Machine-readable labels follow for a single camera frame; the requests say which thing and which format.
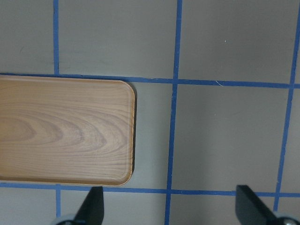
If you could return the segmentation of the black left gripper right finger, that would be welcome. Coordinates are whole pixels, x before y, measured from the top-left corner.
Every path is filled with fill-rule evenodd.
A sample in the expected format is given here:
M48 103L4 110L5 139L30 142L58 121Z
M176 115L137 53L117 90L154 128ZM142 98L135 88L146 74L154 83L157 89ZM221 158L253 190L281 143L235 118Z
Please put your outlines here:
M247 185L236 186L235 214L241 225L273 225L275 214Z

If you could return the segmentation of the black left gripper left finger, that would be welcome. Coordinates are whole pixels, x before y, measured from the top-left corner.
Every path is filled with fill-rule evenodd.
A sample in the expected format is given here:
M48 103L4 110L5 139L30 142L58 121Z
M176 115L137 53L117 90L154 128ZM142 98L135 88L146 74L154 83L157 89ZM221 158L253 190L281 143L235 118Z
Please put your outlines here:
M101 225L104 219L104 195L102 187L92 187L77 211L76 225Z

